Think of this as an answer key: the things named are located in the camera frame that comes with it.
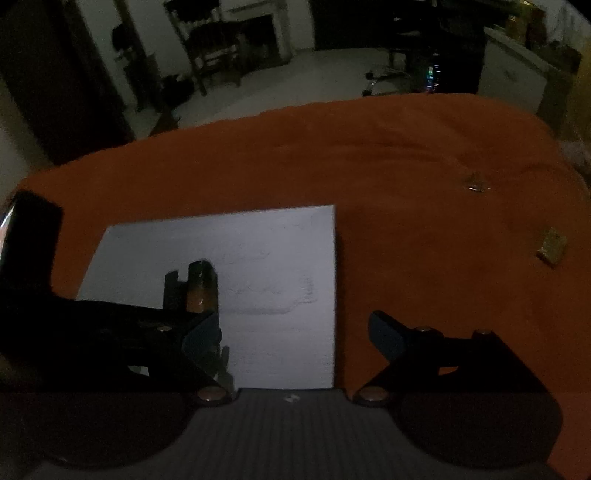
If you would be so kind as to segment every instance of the orange cloth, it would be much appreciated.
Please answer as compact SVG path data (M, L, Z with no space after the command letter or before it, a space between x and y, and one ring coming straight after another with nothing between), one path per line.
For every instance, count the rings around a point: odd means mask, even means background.
M464 181L481 172L475 193ZM450 336L493 329L556 393L551 464L591 473L591 205L550 130L469 95L317 103L178 130L26 179L64 209L53 288L74 298L108 225L336 205L337 384L386 362L369 313ZM568 238L556 269L545 228Z

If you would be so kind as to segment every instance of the dresser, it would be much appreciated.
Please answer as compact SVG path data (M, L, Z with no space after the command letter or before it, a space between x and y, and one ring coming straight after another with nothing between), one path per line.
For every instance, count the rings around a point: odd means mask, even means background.
M485 28L487 46L478 94L504 100L560 130L574 77L507 37Z

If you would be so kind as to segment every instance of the bolt head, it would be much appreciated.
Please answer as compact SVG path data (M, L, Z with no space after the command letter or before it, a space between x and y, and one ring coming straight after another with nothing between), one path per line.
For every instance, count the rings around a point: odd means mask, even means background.
M380 402L386 400L389 393L382 387L363 387L359 390L359 396L365 401Z
M226 390L224 390L222 387L215 386L204 387L197 392L197 396L199 397L199 399L207 402L220 401L224 397L226 397L227 394L228 392L226 392Z

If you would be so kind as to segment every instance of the black plastic part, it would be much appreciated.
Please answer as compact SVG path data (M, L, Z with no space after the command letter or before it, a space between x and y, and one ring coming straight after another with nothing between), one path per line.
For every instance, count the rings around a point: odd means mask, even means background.
M0 264L0 351L29 375L0 382L0 391L18 393L17 410L32 443L52 460L87 467L132 463L161 450L199 405L196 393L219 386L181 350L184 337L211 312L53 295L61 209L30 192L17 193L9 209ZM149 376L128 365L148 367Z
M365 386L390 393L385 408L419 448L474 468L548 459L562 425L560 407L496 334L445 338L409 330L383 312L369 324L372 340L392 360ZM440 375L441 367L457 369ZM358 393L354 400L381 406Z
M20 191L0 222L10 211L1 248L0 288L50 294L61 208L34 193Z
M164 277L162 309L185 312L187 302L187 283L178 280L178 270L168 272Z

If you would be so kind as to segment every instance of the white fireplace mantel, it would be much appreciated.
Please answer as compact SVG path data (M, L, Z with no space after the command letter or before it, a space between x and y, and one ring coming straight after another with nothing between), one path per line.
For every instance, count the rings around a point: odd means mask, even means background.
M220 6L226 21L244 21L270 15L280 57L285 61L292 57L290 23L285 0L221 0Z

